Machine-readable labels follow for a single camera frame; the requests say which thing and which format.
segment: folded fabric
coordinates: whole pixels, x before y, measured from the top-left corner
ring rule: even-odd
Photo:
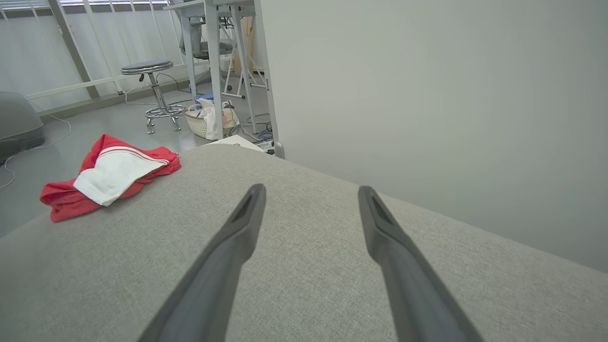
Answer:
[[[78,178],[45,185],[40,201],[53,208],[50,219],[59,222],[132,196],[152,178],[180,167],[177,153],[166,147],[141,150],[104,134],[86,155]]]

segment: white table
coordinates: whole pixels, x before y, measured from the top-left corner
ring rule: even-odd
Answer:
[[[241,60],[241,69],[244,72],[244,85],[249,114],[253,123],[254,131],[257,131],[255,115],[251,105],[251,87],[247,74],[247,53],[243,31],[241,29],[242,16],[255,16],[255,6],[253,1],[234,1],[234,0],[194,0],[181,4],[169,5],[164,10],[174,10],[181,17],[182,37],[184,37],[185,57],[188,66],[188,77],[190,79],[190,92],[192,98],[196,96],[196,82],[194,73],[194,59],[192,57],[192,42],[190,41],[190,18],[204,17],[208,34],[209,44],[209,68],[211,70],[211,87],[213,89],[213,102],[215,104],[215,115],[218,132],[223,131],[222,127],[222,89],[219,77],[219,19],[221,16],[231,16],[235,27],[237,38],[238,54]]]

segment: gray rounded object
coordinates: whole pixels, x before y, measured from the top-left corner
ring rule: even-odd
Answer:
[[[157,72],[167,70],[173,67],[173,62],[170,60],[151,60],[131,64],[122,68],[123,75],[138,75],[147,74],[149,72]]]
[[[0,161],[43,143],[43,123],[32,104],[19,94],[0,92]]]

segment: chair seat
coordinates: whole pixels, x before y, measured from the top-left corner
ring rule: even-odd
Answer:
[[[172,67],[173,62],[170,60],[151,60],[125,66],[122,68],[121,73],[123,75],[147,74],[149,72],[167,70]]]

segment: table leg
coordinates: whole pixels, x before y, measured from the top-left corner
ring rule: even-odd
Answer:
[[[249,105],[249,115],[251,116],[251,123],[253,124],[254,133],[259,133],[258,127],[255,124],[254,109],[251,105],[251,86],[249,84],[249,74],[247,68],[247,50],[245,49],[245,40],[243,39],[243,30],[241,29],[241,16],[237,12],[236,6],[230,6],[232,11],[232,21],[234,24],[234,31],[237,35],[237,47],[238,56],[241,60],[241,69],[244,75],[245,94],[247,95],[247,104]]]
[[[192,40],[190,40],[190,18],[185,15],[185,10],[179,11],[182,17],[182,37],[184,37],[185,58],[188,67],[188,79],[190,80],[190,92],[192,99],[196,97],[196,80],[194,75],[194,59],[192,57]]]
[[[219,77],[219,22],[218,8],[213,0],[205,1],[205,20],[207,21],[207,37],[209,46],[209,68],[211,69],[211,88],[213,89],[213,103],[215,104],[215,122],[219,138],[224,137],[222,123],[222,84]]]

